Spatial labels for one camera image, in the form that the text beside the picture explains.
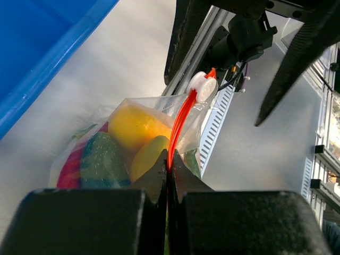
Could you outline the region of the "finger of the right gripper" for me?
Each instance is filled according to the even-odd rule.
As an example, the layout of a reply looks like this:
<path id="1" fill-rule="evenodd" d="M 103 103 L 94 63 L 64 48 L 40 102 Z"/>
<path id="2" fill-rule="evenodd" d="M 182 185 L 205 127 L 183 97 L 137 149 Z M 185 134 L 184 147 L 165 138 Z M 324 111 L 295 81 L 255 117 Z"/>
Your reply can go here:
<path id="1" fill-rule="evenodd" d="M 164 70 L 166 85 L 169 85 L 180 69 L 210 8 L 211 1 L 176 1 L 174 24 Z"/>
<path id="2" fill-rule="evenodd" d="M 339 1 L 320 1 L 294 36 L 263 99 L 255 126 L 260 126 L 304 71 L 339 42 Z"/>

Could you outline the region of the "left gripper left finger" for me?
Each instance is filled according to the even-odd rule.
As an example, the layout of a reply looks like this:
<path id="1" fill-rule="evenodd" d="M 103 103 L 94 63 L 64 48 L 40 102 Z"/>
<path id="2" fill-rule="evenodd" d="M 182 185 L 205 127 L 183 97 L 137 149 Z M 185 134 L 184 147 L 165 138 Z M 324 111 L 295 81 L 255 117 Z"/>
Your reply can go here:
<path id="1" fill-rule="evenodd" d="M 1 254 L 163 254 L 166 158 L 122 189 L 42 189 L 19 204 Z"/>

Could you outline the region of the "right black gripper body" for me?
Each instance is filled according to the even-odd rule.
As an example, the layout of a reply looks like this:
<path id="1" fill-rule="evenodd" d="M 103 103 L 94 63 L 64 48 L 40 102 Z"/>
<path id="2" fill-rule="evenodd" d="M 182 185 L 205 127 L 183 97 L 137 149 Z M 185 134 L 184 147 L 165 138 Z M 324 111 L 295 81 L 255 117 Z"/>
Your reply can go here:
<path id="1" fill-rule="evenodd" d="M 269 11 L 285 18 L 306 20 L 320 5 L 320 1 L 294 0 L 212 0 L 209 2 L 220 9 L 253 20 L 258 20 L 264 11 Z"/>

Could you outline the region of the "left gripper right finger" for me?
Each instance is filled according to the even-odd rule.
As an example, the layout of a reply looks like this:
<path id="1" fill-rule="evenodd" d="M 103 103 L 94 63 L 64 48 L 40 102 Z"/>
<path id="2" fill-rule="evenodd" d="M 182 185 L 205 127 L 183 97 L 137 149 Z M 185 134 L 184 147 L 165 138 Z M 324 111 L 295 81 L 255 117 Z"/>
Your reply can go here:
<path id="1" fill-rule="evenodd" d="M 292 191 L 215 191 L 169 157 L 170 254 L 331 254 Z"/>

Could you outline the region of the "red chili pepper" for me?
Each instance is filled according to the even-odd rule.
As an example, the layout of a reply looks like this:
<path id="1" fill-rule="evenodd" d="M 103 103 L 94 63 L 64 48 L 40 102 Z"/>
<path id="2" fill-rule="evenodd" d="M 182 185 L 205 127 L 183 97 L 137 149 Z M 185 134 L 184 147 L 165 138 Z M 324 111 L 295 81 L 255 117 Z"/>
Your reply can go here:
<path id="1" fill-rule="evenodd" d="M 80 165 L 83 150 L 90 137 L 99 132 L 108 132 L 108 122 L 104 124 L 91 124 L 85 129 L 76 131 L 72 136 L 72 142 L 75 144 L 71 152 L 67 154 L 67 159 L 61 168 L 56 182 L 56 187 L 61 189 L 77 189 L 81 187 Z"/>

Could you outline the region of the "green cucumber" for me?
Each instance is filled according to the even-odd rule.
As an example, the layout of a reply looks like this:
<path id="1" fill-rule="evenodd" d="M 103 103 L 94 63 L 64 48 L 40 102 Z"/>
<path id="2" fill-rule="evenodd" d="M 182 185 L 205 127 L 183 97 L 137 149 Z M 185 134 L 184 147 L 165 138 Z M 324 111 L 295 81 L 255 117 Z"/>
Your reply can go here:
<path id="1" fill-rule="evenodd" d="M 82 152 L 80 186 L 84 189 L 118 189 L 130 184 L 117 142 L 107 133 L 97 132 Z"/>

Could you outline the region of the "clear orange zip bag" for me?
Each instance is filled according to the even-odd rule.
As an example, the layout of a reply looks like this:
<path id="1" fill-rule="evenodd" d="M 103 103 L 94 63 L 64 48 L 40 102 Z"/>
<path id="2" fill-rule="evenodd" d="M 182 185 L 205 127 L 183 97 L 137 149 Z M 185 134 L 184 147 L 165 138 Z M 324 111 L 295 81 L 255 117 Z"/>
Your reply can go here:
<path id="1" fill-rule="evenodd" d="M 178 153 L 200 177 L 201 126 L 217 91 L 215 69 L 200 71 L 185 93 L 126 98 L 116 108 L 101 106 L 69 139 L 54 160 L 49 185 L 60 189 L 120 189 L 151 169 L 167 150 Z"/>

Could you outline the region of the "red orange mango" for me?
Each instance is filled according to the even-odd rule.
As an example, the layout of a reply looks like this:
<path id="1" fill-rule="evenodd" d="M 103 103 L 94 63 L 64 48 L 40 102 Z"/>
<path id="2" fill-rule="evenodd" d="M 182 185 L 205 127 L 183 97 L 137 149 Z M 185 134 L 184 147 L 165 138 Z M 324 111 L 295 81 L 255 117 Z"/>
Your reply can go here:
<path id="1" fill-rule="evenodd" d="M 167 149 L 169 139 L 163 135 L 154 137 L 147 142 L 135 155 L 130 169 L 131 182 L 135 182 L 149 169 L 151 169 L 157 161 L 160 153 Z"/>

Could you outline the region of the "yellow orange mango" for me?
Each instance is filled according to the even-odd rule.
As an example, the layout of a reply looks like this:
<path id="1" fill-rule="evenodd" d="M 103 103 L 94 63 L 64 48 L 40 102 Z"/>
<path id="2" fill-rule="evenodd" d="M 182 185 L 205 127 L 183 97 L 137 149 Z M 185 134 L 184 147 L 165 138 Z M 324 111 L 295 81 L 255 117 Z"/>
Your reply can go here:
<path id="1" fill-rule="evenodd" d="M 141 107 L 126 105 L 114 111 L 108 134 L 125 150 L 135 152 L 158 135 L 170 138 L 171 129 Z"/>

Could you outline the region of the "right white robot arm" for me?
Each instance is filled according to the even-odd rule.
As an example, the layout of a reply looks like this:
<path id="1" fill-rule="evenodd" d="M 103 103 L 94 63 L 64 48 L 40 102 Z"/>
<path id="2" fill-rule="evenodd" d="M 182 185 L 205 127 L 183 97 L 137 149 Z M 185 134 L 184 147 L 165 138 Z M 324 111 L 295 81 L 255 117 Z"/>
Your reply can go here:
<path id="1" fill-rule="evenodd" d="M 164 71 L 166 84 L 180 69 L 211 7 L 234 14 L 228 35 L 205 58 L 210 66 L 221 69 L 255 60 L 271 46 L 277 29 L 269 25 L 266 12 L 303 23 L 263 99 L 256 126 L 268 118 L 300 75 L 339 42 L 339 1 L 177 1 Z"/>

